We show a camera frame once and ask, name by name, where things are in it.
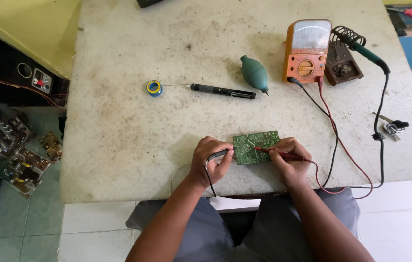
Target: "green rubber bulb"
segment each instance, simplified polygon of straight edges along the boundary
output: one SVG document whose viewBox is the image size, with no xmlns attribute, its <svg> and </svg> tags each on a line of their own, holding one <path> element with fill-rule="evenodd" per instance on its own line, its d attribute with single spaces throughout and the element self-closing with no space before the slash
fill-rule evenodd
<svg viewBox="0 0 412 262">
<path fill-rule="evenodd" d="M 267 72 L 264 66 L 255 59 L 248 58 L 246 55 L 240 58 L 242 61 L 241 73 L 244 80 L 253 88 L 269 95 L 267 91 Z"/>
</svg>

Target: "multimeter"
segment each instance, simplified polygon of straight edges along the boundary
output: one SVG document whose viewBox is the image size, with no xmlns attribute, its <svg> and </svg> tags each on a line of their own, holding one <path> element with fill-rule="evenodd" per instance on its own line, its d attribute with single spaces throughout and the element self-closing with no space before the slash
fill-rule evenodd
<svg viewBox="0 0 412 262">
<path fill-rule="evenodd" d="M 298 20 L 288 27 L 283 80 L 293 76 L 302 83 L 324 76 L 332 23 L 326 19 Z"/>
</svg>

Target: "multimeter rotary knob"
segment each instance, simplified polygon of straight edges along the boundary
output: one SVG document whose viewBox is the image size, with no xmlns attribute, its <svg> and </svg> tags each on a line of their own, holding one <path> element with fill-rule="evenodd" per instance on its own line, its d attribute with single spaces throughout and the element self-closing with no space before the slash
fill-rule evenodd
<svg viewBox="0 0 412 262">
<path fill-rule="evenodd" d="M 314 71 L 314 63 L 311 60 L 304 60 L 298 65 L 298 74 L 308 76 Z"/>
</svg>

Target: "dirty table surface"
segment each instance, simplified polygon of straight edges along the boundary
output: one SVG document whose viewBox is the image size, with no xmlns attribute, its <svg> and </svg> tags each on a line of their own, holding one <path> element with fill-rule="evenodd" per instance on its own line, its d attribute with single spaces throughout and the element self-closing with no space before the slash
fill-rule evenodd
<svg viewBox="0 0 412 262">
<path fill-rule="evenodd" d="M 135 1 L 83 0 L 68 99 L 61 169 L 65 203 L 166 199 L 189 170 L 193 150 L 206 135 L 232 136 L 278 130 L 294 136 L 313 155 L 324 180 L 335 135 L 330 122 L 294 84 L 282 81 L 288 26 L 321 18 L 365 36 L 366 47 L 390 66 L 382 114 L 408 121 L 401 141 L 385 142 L 385 181 L 412 180 L 412 73 L 380 0 L 337 1 L 165 0 L 140 9 Z M 145 91 L 163 85 L 200 83 L 255 91 L 243 80 L 240 57 L 267 69 L 269 96 L 255 100 L 164 86 L 161 96 Z M 374 141 L 373 111 L 379 106 L 382 70 L 353 53 L 364 78 L 324 95 L 349 152 L 380 181 L 380 143 Z M 316 84 L 308 92 L 322 105 Z M 314 166 L 308 173 L 316 188 Z M 342 148 L 327 187 L 367 184 Z M 271 163 L 237 166 L 214 185 L 218 195 L 283 190 Z M 205 195 L 211 195 L 210 189 Z"/>
</svg>

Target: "pants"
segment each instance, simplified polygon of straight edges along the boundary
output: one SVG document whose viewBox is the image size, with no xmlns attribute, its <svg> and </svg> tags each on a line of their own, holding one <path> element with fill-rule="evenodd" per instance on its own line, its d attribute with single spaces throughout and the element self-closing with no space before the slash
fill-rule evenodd
<svg viewBox="0 0 412 262">
<path fill-rule="evenodd" d="M 360 209 L 349 187 L 339 194 L 318 193 L 349 231 L 357 236 Z M 128 218 L 130 229 L 143 231 L 166 200 L 141 201 Z M 200 198 L 174 261 L 314 261 L 300 218 L 290 196 L 261 200 L 254 224 L 238 247 L 219 213 Z"/>
</svg>

